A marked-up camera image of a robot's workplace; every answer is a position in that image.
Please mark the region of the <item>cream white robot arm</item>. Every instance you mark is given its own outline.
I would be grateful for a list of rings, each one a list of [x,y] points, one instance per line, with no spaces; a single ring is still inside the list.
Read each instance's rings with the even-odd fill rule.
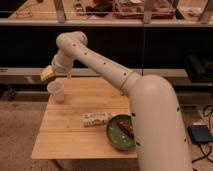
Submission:
[[[158,75],[140,75],[87,47],[81,31],[62,33],[58,52],[41,74],[47,80],[78,60],[129,98],[140,171],[193,171],[180,105],[172,85]]]

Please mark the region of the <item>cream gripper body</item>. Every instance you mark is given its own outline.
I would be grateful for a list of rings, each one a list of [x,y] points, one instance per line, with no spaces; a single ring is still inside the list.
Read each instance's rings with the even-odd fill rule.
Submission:
[[[54,77],[65,74],[67,78],[71,77],[71,68],[65,67],[53,67],[52,65],[48,65],[40,74],[40,79],[42,81],[47,81]]]

